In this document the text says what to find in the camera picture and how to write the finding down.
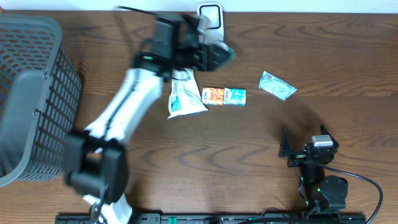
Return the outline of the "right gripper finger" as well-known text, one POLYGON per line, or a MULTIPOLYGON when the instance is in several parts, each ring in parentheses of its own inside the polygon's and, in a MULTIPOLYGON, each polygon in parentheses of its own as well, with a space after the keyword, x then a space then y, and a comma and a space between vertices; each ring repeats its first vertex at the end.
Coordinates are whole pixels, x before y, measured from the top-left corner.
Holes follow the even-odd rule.
POLYGON ((333 147, 339 147, 340 144, 335 140, 335 138, 330 134, 330 132, 327 130, 327 128, 325 127, 324 124, 320 125, 320 132, 321 135, 329 135, 329 137, 331 138, 332 142, 333 142, 333 147))
POLYGON ((282 139, 281 139, 281 142, 280 142, 280 147, 279 147, 279 152, 278 152, 278 157, 279 158, 289 157, 291 152, 292 152, 292 149, 291 149, 291 146, 290 146, 289 136, 287 134, 287 130, 283 129, 282 130, 282 139))

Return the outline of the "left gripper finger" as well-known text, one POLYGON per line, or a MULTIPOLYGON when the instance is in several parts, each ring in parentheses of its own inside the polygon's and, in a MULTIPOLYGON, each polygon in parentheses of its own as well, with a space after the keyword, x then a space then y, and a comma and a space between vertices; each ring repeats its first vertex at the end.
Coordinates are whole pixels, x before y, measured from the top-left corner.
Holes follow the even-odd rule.
POLYGON ((214 58, 212 63, 213 70, 220 70, 232 61, 231 54, 220 54, 214 58))
POLYGON ((215 55, 229 55, 229 47, 224 42, 213 43, 212 48, 215 55))

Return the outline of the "orange Kleenex tissue pack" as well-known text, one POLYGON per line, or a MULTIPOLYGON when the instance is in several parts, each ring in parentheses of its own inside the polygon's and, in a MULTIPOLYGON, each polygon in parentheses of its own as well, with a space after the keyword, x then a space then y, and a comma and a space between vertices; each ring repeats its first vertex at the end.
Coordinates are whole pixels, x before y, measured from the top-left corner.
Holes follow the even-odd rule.
POLYGON ((202 89, 201 101, 205 105, 223 105, 224 89, 204 87, 202 89))

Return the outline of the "green Kleenex tissue pack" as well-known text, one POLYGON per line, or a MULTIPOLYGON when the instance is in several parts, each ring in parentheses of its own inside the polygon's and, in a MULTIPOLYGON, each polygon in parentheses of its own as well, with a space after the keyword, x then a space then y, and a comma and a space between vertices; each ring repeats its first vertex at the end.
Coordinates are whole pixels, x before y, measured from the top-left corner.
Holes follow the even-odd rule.
POLYGON ((246 105, 246 90, 238 88, 225 88, 224 101, 225 105, 246 105))

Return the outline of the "large white wet-wipes pack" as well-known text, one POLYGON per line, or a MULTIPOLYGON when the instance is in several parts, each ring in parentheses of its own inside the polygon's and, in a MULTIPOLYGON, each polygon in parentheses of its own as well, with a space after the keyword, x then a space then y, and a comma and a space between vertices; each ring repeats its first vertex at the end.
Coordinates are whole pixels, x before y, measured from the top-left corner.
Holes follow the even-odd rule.
POLYGON ((174 70, 168 109, 170 113, 168 119, 208 111, 208 108, 201 101, 201 95, 192 69, 174 70))

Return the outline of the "teal crinkled snack packet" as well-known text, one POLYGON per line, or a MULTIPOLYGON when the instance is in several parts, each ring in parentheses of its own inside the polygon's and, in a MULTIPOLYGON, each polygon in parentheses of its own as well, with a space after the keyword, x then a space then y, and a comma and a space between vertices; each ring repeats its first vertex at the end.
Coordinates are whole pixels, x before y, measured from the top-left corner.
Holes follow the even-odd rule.
POLYGON ((264 71, 259 80, 259 88, 285 101, 293 95, 297 89, 284 80, 264 71))

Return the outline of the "small dark green box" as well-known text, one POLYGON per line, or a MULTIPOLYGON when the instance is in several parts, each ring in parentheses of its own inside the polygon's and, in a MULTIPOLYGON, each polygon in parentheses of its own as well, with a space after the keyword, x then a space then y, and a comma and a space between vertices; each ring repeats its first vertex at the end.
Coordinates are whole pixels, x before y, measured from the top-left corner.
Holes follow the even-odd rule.
POLYGON ((225 51, 228 52, 226 54, 225 59, 222 61, 222 64, 226 65, 226 64, 232 62, 235 59, 236 54, 235 54, 235 51, 233 50, 233 48, 228 46, 228 45, 226 45, 225 43, 223 43, 223 48, 225 49, 225 51))

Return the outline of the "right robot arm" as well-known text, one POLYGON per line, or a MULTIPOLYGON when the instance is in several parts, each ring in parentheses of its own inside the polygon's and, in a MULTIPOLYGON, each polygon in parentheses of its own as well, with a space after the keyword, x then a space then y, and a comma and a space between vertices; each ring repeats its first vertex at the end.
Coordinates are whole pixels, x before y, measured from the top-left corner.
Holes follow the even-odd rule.
POLYGON ((348 181, 326 175, 324 168, 335 158, 339 146, 324 125, 320 126, 320 134, 312 136, 312 141, 300 151, 292 149, 287 131, 282 132, 278 157, 286 158, 288 167, 300 169, 298 191, 308 206, 302 212, 306 219, 322 216, 339 219, 340 210, 346 207, 348 181))

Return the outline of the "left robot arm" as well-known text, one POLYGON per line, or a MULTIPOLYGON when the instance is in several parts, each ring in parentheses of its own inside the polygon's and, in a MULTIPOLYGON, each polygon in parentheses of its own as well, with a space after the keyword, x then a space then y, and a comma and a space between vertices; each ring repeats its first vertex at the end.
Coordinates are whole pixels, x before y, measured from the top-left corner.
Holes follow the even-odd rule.
POLYGON ((212 72, 234 56, 210 35, 204 15, 158 13, 154 36, 146 39, 106 109, 85 129, 65 138, 65 183, 90 203, 90 223, 127 223, 132 208, 125 198, 129 179, 126 146, 147 110, 176 71, 212 72))

